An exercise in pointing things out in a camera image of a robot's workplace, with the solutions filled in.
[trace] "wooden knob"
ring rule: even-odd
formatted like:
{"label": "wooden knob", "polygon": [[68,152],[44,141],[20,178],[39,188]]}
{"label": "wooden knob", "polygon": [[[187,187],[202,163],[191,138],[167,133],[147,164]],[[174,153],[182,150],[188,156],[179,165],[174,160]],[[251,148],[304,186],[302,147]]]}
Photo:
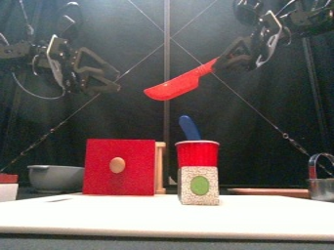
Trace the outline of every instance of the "wooden knob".
{"label": "wooden knob", "polygon": [[109,170],[112,173],[119,174],[125,169],[125,160],[121,157],[115,157],[109,161]]}

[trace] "red box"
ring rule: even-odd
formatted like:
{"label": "red box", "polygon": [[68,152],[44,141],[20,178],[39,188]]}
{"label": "red box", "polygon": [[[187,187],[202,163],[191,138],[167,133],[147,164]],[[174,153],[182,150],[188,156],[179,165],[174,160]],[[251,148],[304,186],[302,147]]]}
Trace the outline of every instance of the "red box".
{"label": "red box", "polygon": [[[112,172],[111,161],[125,168]],[[85,146],[83,194],[154,195],[155,140],[89,139]]]}

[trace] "blue utensil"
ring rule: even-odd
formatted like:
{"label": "blue utensil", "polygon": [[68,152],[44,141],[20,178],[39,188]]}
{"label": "blue utensil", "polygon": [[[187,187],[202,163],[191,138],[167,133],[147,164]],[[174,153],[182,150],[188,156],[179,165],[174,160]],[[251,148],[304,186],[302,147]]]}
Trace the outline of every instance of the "blue utensil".
{"label": "blue utensil", "polygon": [[195,123],[187,115],[180,116],[179,124],[180,124],[183,132],[186,134],[187,140],[188,141],[200,140],[200,134],[199,134],[198,128],[195,126]]}

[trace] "red plastic cup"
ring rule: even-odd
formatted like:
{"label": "red plastic cup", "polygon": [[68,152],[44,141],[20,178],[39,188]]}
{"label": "red plastic cup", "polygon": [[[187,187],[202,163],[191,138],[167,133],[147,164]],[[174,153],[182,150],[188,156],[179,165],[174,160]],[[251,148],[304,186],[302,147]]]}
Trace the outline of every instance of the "red plastic cup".
{"label": "red plastic cup", "polygon": [[216,167],[219,144],[214,141],[182,141],[175,143],[179,168],[190,166]]}

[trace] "green oval sticker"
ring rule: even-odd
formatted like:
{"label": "green oval sticker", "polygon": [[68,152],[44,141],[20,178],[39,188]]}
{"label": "green oval sticker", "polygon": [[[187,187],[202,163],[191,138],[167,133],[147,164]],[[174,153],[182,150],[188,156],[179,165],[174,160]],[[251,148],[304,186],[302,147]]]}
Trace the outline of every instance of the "green oval sticker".
{"label": "green oval sticker", "polygon": [[206,195],[210,189],[210,182],[204,176],[194,177],[191,181],[191,191],[196,195]]}

